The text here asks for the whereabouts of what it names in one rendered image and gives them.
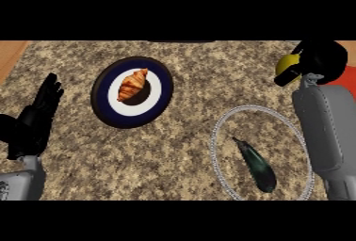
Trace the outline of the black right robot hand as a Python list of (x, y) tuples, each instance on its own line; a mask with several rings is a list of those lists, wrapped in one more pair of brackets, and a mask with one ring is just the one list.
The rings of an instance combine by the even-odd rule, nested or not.
[(289, 54), (300, 55), (295, 65), (300, 78), (307, 73), (317, 74), (317, 84), (325, 85), (342, 75), (347, 52), (334, 40), (302, 40)]

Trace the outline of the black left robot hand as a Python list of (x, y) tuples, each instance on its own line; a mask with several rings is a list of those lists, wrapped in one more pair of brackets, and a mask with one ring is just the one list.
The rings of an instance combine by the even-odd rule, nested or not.
[(0, 141), (9, 144), (7, 158), (41, 155), (48, 141), (53, 117), (63, 93), (57, 76), (50, 72), (37, 91), (34, 102), (14, 118), (0, 114)]

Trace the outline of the yellow lemon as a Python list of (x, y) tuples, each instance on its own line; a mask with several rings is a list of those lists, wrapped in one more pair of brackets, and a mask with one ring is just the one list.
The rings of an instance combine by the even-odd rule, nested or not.
[(300, 72), (295, 68), (295, 65), (298, 64), (298, 59), (298, 54), (288, 54), (277, 60), (274, 66), (273, 81), (279, 86), (285, 86), (288, 83), (294, 82), (300, 78)]

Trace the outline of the orange placemat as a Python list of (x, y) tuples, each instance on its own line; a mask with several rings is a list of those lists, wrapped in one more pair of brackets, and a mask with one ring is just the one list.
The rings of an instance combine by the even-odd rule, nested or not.
[(344, 66), (344, 73), (339, 78), (326, 83), (326, 86), (342, 86), (353, 96), (356, 101), (356, 40), (336, 40), (347, 52), (347, 62)]

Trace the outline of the clear glass bowl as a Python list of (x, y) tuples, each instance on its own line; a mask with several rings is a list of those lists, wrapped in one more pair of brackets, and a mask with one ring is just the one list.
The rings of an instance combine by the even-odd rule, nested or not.
[[(243, 140), (271, 166), (276, 187), (264, 193), (232, 138)], [(217, 120), (209, 140), (212, 169), (236, 201), (305, 201), (314, 188), (302, 134), (289, 120), (260, 105), (233, 107)]]

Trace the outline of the blue and white plate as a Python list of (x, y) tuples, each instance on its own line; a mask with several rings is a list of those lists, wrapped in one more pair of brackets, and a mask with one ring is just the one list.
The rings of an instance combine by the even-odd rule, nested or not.
[(150, 57), (125, 57), (105, 68), (94, 81), (93, 112), (115, 128), (139, 127), (162, 113), (172, 92), (172, 77), (162, 63)]

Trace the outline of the brown croissant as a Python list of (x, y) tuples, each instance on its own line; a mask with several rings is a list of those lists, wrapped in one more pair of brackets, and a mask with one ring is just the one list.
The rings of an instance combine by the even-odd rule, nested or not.
[(147, 69), (140, 69), (131, 75), (128, 75), (118, 88), (116, 101), (124, 102), (130, 99), (144, 87)]

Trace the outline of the dark green eggplant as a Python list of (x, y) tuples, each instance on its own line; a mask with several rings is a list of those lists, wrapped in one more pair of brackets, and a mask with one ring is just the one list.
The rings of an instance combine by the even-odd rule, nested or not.
[(276, 187), (276, 177), (267, 160), (243, 140), (239, 140), (236, 137), (232, 140), (237, 145), (258, 189), (264, 193), (271, 193)]

